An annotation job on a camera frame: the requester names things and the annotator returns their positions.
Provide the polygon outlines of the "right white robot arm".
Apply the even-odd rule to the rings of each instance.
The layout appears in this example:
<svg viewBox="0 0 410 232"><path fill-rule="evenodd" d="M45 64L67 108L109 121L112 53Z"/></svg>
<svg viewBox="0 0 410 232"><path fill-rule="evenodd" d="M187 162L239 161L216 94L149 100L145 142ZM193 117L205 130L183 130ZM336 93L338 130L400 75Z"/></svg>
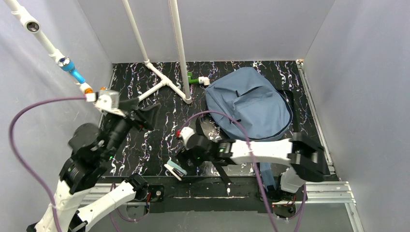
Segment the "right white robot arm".
<svg viewBox="0 0 410 232"><path fill-rule="evenodd" d="M213 142L206 136L184 128L180 133L183 148L176 158L183 169L199 167L209 161L228 166L255 162L276 163L288 167L281 174L279 189L296 193L306 182L322 182L330 175L324 148L302 133L296 132L290 139L278 141L252 141L225 139Z"/></svg>

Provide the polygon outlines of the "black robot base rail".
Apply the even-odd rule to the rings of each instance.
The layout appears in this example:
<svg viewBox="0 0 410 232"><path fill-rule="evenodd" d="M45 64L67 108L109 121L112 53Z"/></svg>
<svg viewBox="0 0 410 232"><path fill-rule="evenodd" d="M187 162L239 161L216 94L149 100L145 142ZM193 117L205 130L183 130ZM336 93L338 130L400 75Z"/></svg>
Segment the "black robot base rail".
<svg viewBox="0 0 410 232"><path fill-rule="evenodd" d="M256 211L266 213L257 180L232 176L226 185L219 176L189 176L183 181L170 176L145 176L152 189L150 212Z"/></svg>

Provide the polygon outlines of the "blue student backpack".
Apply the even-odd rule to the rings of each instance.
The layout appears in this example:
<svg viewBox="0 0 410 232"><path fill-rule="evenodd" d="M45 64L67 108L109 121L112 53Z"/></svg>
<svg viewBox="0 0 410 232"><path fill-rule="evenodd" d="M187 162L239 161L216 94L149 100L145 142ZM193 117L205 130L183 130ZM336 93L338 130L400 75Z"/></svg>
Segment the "blue student backpack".
<svg viewBox="0 0 410 232"><path fill-rule="evenodd" d="M205 89L207 109L223 132L234 140L278 141L295 125L292 102L252 67L240 68ZM263 163L260 167L266 191L279 189L288 167Z"/></svg>

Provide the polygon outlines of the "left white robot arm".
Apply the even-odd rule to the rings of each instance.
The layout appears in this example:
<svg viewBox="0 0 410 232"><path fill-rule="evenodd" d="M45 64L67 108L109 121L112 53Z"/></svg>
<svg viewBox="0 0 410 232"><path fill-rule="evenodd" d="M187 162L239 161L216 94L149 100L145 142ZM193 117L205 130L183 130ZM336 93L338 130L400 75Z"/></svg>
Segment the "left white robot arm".
<svg viewBox="0 0 410 232"><path fill-rule="evenodd" d="M27 227L29 232L87 232L101 218L132 200L145 200L148 182L138 174L125 178L119 186L95 202L81 202L107 171L107 165L130 130L151 131L158 118L159 104L140 108L136 100L121 101L119 116L106 113L101 128L92 123L79 126L68 145L71 156L64 163L53 200L44 216Z"/></svg>

